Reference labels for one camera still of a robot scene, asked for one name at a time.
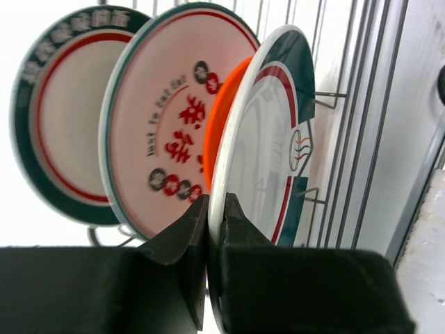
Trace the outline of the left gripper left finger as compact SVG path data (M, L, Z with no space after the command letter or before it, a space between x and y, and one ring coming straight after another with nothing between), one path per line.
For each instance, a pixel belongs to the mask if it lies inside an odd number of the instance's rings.
M202 330L208 202L137 248L2 248L1 332Z

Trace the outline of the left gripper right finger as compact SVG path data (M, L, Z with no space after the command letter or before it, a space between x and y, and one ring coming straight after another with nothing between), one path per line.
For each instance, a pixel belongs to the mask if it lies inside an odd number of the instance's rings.
M394 270L367 250L273 245L227 195L210 266L224 333L413 333Z

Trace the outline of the pink plate red characters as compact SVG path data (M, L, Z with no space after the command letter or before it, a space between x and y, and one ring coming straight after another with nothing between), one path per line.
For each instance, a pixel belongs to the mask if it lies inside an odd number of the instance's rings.
M144 24L119 57L99 122L99 164L119 222L143 239L207 192L203 142L212 106L259 41L228 8L185 3Z

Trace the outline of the green rimmed white plate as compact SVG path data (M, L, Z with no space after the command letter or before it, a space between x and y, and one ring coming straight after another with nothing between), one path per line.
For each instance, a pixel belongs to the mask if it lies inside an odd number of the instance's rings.
M208 209L208 282L213 315L220 304L221 227L228 194L262 237L277 246L303 245L298 228L313 152L314 65L296 26L275 29L261 44L232 103L213 172Z

